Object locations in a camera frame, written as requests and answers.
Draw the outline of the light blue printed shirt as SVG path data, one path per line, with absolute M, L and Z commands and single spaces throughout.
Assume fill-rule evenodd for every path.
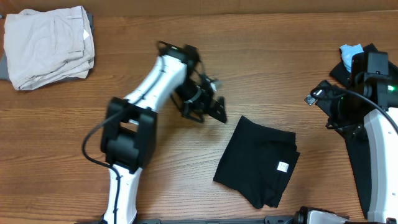
M 340 51 L 341 51 L 341 59 L 343 61 L 343 65 L 345 66 L 345 69 L 349 73 L 351 73 L 353 56 L 356 54 L 363 53 L 363 48 L 361 44 L 358 45 L 345 44 L 340 46 Z

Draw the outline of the folded beige trousers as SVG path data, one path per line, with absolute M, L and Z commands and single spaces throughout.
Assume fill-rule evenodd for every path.
M 15 90 L 35 90 L 66 78 L 85 79 L 95 57 L 88 13 L 75 6 L 8 14 L 4 51 Z

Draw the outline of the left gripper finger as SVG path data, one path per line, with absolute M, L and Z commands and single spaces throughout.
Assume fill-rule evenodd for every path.
M 197 123 L 203 123 L 205 121 L 204 117 L 203 117 L 203 114 L 202 113 L 197 113 L 195 111 L 183 112 L 182 116 L 184 118 L 186 118 L 186 119 L 192 120 L 192 121 L 197 122 Z
M 226 123 L 228 119 L 225 111 L 225 98 L 221 96 L 217 100 L 212 100 L 207 113 L 212 118 Z

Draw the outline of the black t-shirt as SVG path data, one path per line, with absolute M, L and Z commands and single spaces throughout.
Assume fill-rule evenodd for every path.
M 213 180 L 238 191 L 250 204 L 278 207 L 300 153 L 296 134 L 240 120 Z

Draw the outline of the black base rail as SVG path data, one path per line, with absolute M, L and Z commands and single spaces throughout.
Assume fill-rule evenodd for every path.
M 264 218 L 210 219 L 210 220 L 160 220 L 145 219 L 133 221 L 133 224 L 303 224 L 298 216 L 266 216 Z

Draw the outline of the grey folded cloth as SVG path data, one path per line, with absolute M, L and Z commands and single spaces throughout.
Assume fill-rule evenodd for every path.
M 93 22 L 93 15 L 90 12 L 87 12 L 87 16 L 88 16 L 88 21 L 90 24 L 90 29 L 91 29 L 91 33 L 94 32 L 94 22 Z M 8 68 L 7 68 L 7 57 L 6 57 L 6 53 L 3 52 L 2 58 L 1 58 L 1 79 L 2 80 L 6 80 L 9 81 L 9 74 L 8 74 Z

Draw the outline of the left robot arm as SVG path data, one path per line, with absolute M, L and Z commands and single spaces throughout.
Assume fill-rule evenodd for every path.
M 101 151 L 109 165 L 110 187 L 101 223 L 134 223 L 139 180 L 155 151 L 158 112 L 167 100 L 177 95 L 182 117 L 197 123 L 206 115 L 227 121 L 224 98 L 213 98 L 219 81 L 205 72 L 199 73 L 199 82 L 191 78 L 201 63 L 198 49 L 163 41 L 157 48 L 155 65 L 144 81 L 124 98 L 113 98 L 107 108 Z

